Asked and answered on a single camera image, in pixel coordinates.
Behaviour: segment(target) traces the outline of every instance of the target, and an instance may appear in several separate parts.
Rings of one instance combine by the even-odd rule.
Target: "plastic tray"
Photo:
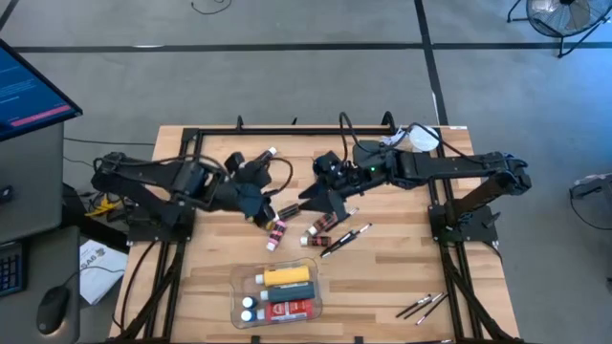
[[[246,322],[240,317],[242,311],[245,308],[242,306],[242,299],[246,296],[251,296],[257,299],[256,310],[265,308],[268,301],[261,301],[259,292],[265,290],[264,285],[258,285],[255,283],[255,275],[264,273],[266,269],[285,269],[285,268],[297,268],[301,266],[307,266],[310,271],[310,281],[315,284],[315,298],[313,299],[313,316],[308,319],[298,320],[286,320],[286,321],[267,321],[267,320],[255,320]],[[274,264],[258,264],[248,266],[238,266],[231,270],[230,274],[231,284],[231,323],[236,329],[248,329],[257,326],[272,325],[272,324],[284,324],[293,321],[304,321],[315,319],[319,317],[323,311],[323,302],[321,301],[321,295],[318,290],[318,269],[317,263],[310,258],[302,258],[291,262],[274,263]]]

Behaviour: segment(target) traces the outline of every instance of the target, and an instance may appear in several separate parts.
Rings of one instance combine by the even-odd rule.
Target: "computer mouse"
[[[55,332],[66,315],[70,290],[64,286],[53,287],[42,297],[36,315],[36,328],[43,334]]]

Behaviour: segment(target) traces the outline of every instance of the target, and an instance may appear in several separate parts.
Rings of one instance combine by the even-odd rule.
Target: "wooden table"
[[[178,154],[184,128],[160,128],[154,160]],[[442,127],[441,130],[443,138],[450,144],[465,153],[472,153],[470,134],[465,127]],[[250,160],[270,146],[276,147],[278,156],[291,161],[295,169],[287,189],[273,198],[275,209],[295,203],[298,193],[314,181],[313,158],[330,149],[339,156],[342,152],[339,136],[211,136],[204,140],[203,153],[224,161],[232,152],[241,151]],[[283,163],[273,163],[270,172],[273,176],[271,187],[278,187],[287,178],[288,168]],[[452,181],[455,197],[463,197],[479,183],[478,179]],[[443,201],[443,188],[440,186],[438,189]],[[332,230],[333,239],[344,234],[348,227],[356,228],[368,222],[374,226],[354,243],[325,260],[318,258],[320,249],[299,244],[304,230],[321,214],[303,212],[293,218],[279,248],[270,253],[265,249],[266,233],[246,223],[241,214],[198,211],[193,237],[186,247],[172,341],[250,342],[252,335],[260,335],[262,342],[353,342],[355,336],[363,336],[365,342],[453,338],[448,301],[421,326],[414,325],[419,316],[408,320],[395,318],[402,308],[426,293],[446,289],[439,249],[431,239],[426,215],[429,204],[426,186],[410,191],[381,186],[368,191],[364,197],[349,198],[347,208],[358,206],[361,211]],[[148,243],[140,243],[130,249],[120,301],[134,266],[147,246]],[[499,258],[481,243],[466,243],[466,249],[476,295],[502,329],[510,335],[518,335]],[[127,304],[128,321],[150,295],[158,252],[159,244],[149,252],[135,279]],[[231,269],[236,265],[283,262],[302,257],[316,257],[324,304],[321,317],[249,330],[234,328],[230,322]],[[462,296],[459,300],[465,332],[470,335],[465,302]],[[162,332],[165,299],[160,305],[156,335]],[[117,318],[120,318],[120,311],[121,302],[118,302]],[[110,334],[117,335],[118,332],[119,328],[113,325]]]

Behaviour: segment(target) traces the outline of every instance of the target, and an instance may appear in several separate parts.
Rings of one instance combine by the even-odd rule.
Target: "keyboard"
[[[0,245],[0,296],[22,291],[26,288],[25,281],[22,244],[12,242]]]

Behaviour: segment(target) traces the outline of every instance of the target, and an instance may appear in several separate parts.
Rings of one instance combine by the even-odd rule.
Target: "monitor screen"
[[[80,115],[81,110],[0,40],[0,141]]]

